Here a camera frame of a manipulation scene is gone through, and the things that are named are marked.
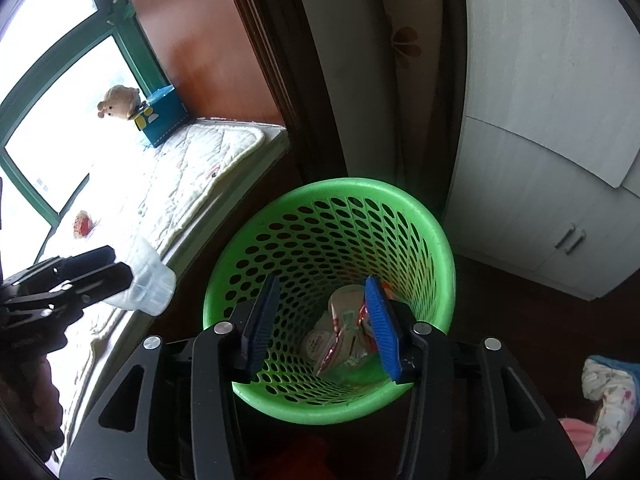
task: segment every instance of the trash bin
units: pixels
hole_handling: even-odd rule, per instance
[[[339,178],[280,197],[229,242],[211,275],[204,328],[228,319],[254,298],[269,272],[280,304],[262,370],[235,393],[257,410],[298,424],[336,424],[398,398],[410,385],[392,383],[373,360],[340,383],[312,373],[300,342],[326,310],[331,293],[377,274],[416,319],[446,332],[455,299],[449,243],[429,211],[404,191],[375,180]]]

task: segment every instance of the white wardrobe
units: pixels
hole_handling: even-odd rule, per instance
[[[585,299],[640,268],[640,34],[618,0],[466,0],[455,252]]]

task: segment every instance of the gray wall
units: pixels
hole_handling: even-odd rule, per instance
[[[302,0],[350,176],[395,182],[396,76],[382,0]]]

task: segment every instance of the tissue box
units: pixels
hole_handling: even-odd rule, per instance
[[[174,86],[170,85],[153,92],[146,100],[145,107],[133,117],[133,120],[156,148],[189,118],[189,113],[180,101]]]

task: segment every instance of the basket rim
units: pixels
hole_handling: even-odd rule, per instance
[[[218,283],[219,279],[216,278],[216,269],[220,263],[226,260],[230,250],[235,246],[235,241],[238,240],[243,229],[247,225],[254,223],[256,219],[259,219],[268,209],[278,208],[282,203],[295,202],[297,199],[302,200],[304,198],[305,201],[308,201],[306,196],[310,190],[313,190],[314,193],[325,193],[326,196],[330,196],[332,194],[336,194],[337,189],[343,186],[345,188],[357,186],[359,188],[359,193],[362,195],[366,195],[366,189],[363,188],[368,188],[375,192],[381,192],[382,194],[393,195],[398,200],[401,200],[406,205],[407,209],[411,209],[412,213],[423,218],[424,221],[427,222],[430,228],[429,251],[433,260],[438,263],[434,266],[434,280],[438,284],[434,302],[438,305],[438,308],[434,312],[433,319],[430,320],[430,323],[442,330],[444,333],[449,331],[455,303],[455,267],[453,254],[451,253],[449,242],[447,241],[442,227],[433,214],[431,214],[423,204],[407,192],[385,182],[356,177],[334,178],[320,182],[313,182],[306,186],[289,191],[270,204],[267,204],[238,229],[236,234],[234,234],[220,254],[207,285],[204,297],[204,310],[202,314],[203,327],[205,329],[218,321],[217,319],[212,318],[212,302],[218,285],[221,285]],[[342,190],[340,191],[340,194],[346,194],[346,192]],[[233,384],[236,395],[260,412],[287,422],[308,425],[337,424],[348,420],[354,420],[364,415],[369,415],[369,413],[373,413],[383,406],[391,403],[393,400],[396,400],[410,389],[411,386],[411,384],[397,385],[389,381],[381,384],[379,387],[368,392],[367,395],[363,397],[350,400],[343,404],[324,404],[322,406],[313,406],[311,409],[302,402],[290,402],[287,403],[287,405],[270,402],[268,397],[257,393],[248,384]]]

